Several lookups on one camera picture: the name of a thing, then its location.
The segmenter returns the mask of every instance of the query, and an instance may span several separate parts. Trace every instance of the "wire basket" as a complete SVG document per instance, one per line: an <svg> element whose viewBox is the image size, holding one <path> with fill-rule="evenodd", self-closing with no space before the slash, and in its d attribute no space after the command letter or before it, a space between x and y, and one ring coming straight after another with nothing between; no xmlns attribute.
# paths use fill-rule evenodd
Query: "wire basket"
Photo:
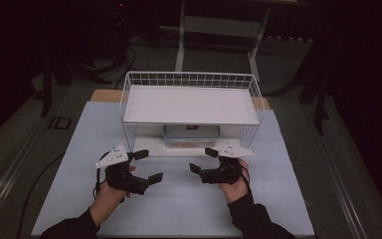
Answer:
<svg viewBox="0 0 382 239"><path fill-rule="evenodd" d="M242 147L248 148L263 120L265 105L257 79L248 74L197 73L197 72L128 72L121 95L120 118L129 150L134 151L136 124L124 123L131 86L177 86L193 88L227 88L248 90L259 121L257 125L238 125L238 137Z"/></svg>

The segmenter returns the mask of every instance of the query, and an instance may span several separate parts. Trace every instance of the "white tabletop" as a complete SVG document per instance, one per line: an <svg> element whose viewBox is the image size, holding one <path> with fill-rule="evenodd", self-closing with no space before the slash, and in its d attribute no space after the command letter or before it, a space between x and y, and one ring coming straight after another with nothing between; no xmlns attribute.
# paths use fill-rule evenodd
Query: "white tabletop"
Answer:
<svg viewBox="0 0 382 239"><path fill-rule="evenodd" d="M88 102L42 207L33 235L52 225L80 216L92 203L95 163L121 141L119 104ZM302 195L273 111L266 111L246 157L256 202L290 233L313 235ZM190 172L189 162L205 168L219 165L211 157L148 157L134 161L134 175L163 172L163 180L144 195L122 203L98 232L104 237L239 237L217 185L203 184Z"/></svg>

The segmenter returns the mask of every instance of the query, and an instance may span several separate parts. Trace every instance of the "black equipment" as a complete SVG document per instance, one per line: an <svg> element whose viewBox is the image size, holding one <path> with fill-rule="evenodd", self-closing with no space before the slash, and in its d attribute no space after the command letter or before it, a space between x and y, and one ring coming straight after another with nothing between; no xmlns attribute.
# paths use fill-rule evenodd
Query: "black equipment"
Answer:
<svg viewBox="0 0 382 239"><path fill-rule="evenodd" d="M163 172L149 176L147 179L136 177L129 171L129 164L133 159L140 160L148 156L148 150L129 152L128 161L110 165L106 168L105 180L110 187L118 190L144 194L144 191L152 184L158 183L163 179ZM100 190L100 169L97 169L95 190L96 194Z"/></svg>
<svg viewBox="0 0 382 239"><path fill-rule="evenodd" d="M213 148L206 147L205 153L212 157L219 157L220 166L215 169L201 169L201 167L190 163L190 170L200 175L203 183L229 183L234 184L238 181L244 168L238 158L220 156L218 151Z"/></svg>

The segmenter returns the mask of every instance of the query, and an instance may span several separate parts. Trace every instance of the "white shelf platform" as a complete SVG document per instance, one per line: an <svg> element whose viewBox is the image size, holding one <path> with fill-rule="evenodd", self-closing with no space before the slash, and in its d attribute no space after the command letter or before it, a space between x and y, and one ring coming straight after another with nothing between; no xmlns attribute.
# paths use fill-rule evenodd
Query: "white shelf platform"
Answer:
<svg viewBox="0 0 382 239"><path fill-rule="evenodd" d="M129 91L123 122L259 124L249 90L137 85Z"/></svg>

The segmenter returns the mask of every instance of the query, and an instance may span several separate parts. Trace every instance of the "person's right hand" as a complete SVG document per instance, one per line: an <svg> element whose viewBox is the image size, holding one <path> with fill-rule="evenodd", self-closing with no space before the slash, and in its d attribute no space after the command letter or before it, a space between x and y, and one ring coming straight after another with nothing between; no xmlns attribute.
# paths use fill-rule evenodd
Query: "person's right hand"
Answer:
<svg viewBox="0 0 382 239"><path fill-rule="evenodd" d="M247 171L249 170L248 165L242 159L238 158L238 160L240 161L241 165L247 169L245 170L243 168L242 173L248 181L249 179L249 175L247 173ZM242 176L240 176L238 181L232 185L229 183L219 183L219 186L220 186L220 189L222 189L223 193L225 194L225 198L228 204L240 199L241 197L245 196L248 193L247 183L245 182Z"/></svg>
<svg viewBox="0 0 382 239"><path fill-rule="evenodd" d="M135 166L130 166L129 171L134 171ZM98 228L119 205L119 202L129 197L129 192L110 187L105 181L97 194L97 198L90 207L90 213L95 227Z"/></svg>

